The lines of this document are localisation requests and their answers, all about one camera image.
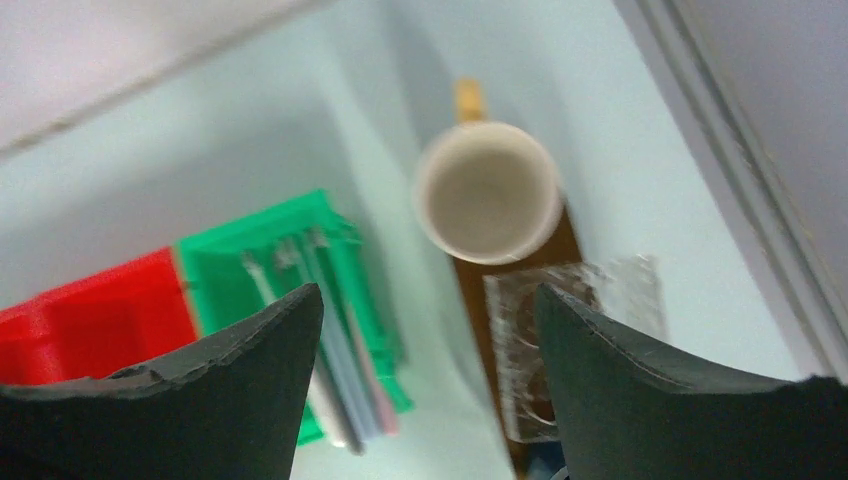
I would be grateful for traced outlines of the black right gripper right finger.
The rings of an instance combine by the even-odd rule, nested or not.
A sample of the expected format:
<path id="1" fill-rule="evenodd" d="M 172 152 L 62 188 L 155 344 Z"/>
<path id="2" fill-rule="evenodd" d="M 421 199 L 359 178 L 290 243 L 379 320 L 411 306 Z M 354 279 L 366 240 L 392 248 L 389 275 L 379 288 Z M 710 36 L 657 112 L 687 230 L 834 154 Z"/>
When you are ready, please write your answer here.
<path id="1" fill-rule="evenodd" d="M 843 479 L 847 387 L 730 368 L 543 284 L 534 320 L 574 479 Z"/>

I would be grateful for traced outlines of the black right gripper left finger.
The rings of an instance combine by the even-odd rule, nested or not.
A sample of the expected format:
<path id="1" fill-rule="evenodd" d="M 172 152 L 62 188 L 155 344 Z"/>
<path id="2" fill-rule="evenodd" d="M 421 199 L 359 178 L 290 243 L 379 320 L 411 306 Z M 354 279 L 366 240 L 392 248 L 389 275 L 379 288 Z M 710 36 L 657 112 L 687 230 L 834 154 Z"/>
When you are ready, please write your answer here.
<path id="1" fill-rule="evenodd" d="M 324 305 L 305 284 L 103 379 L 1 388 L 5 479 L 286 479 Z"/>

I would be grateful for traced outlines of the clear glass rectangular container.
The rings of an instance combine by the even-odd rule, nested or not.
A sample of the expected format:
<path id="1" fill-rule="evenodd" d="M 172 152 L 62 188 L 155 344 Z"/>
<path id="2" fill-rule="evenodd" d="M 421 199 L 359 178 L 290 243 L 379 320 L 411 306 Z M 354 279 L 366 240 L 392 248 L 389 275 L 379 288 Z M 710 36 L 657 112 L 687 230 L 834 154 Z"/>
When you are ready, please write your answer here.
<path id="1" fill-rule="evenodd" d="M 491 324 L 498 349 L 504 353 L 498 359 L 502 404 L 513 406 L 507 420 L 508 436 L 525 444 L 558 437 L 534 322 L 534 297 L 540 284 L 551 283 L 631 328 L 660 340 L 668 338 L 663 289 L 654 256 L 546 267 L 533 279 L 537 285 L 532 294 L 516 307 L 502 301 L 500 306 L 505 310 Z"/>

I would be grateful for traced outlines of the green bin with toothbrushes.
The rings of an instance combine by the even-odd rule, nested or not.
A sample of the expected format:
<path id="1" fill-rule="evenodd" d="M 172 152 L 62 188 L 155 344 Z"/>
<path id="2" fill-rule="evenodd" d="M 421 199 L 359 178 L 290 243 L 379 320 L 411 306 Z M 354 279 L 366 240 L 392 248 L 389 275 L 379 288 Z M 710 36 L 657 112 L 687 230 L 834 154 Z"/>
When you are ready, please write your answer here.
<path id="1" fill-rule="evenodd" d="M 185 237 L 176 253 L 205 335 L 266 307 L 241 263 L 242 251 L 249 251 L 262 266 L 278 299 L 304 283 L 318 285 L 325 309 L 319 354 L 355 441 L 367 442 L 385 434 L 349 335 L 345 302 L 356 312 L 397 416 L 413 403 L 398 383 L 399 344 L 378 312 L 361 247 L 356 226 L 332 208 L 324 191 L 316 190 Z M 297 442 L 305 445 L 321 438 L 327 437 L 307 401 Z"/>

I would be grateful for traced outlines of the yellow ceramic mug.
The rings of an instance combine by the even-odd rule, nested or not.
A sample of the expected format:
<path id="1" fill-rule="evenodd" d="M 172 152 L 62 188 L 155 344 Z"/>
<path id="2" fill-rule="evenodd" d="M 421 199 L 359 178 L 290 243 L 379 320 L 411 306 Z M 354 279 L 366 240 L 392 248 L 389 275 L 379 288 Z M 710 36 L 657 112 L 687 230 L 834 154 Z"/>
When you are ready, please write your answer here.
<path id="1" fill-rule="evenodd" d="M 478 265 L 505 265 L 539 250 L 565 210 L 557 166 L 524 129 L 488 117 L 480 82 L 454 87 L 456 122 L 423 149 L 412 204 L 441 251 Z"/>

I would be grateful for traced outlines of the dark blue ceramic mug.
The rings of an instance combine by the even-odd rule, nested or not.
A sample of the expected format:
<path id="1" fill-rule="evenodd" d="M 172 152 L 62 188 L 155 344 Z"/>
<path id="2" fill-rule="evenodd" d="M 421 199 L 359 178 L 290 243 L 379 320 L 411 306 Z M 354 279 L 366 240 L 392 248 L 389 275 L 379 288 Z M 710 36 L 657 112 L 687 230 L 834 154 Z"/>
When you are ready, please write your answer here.
<path id="1" fill-rule="evenodd" d="M 569 471 L 559 442 L 548 441 L 530 444 L 528 454 L 526 474 L 528 480 L 569 478 Z"/>

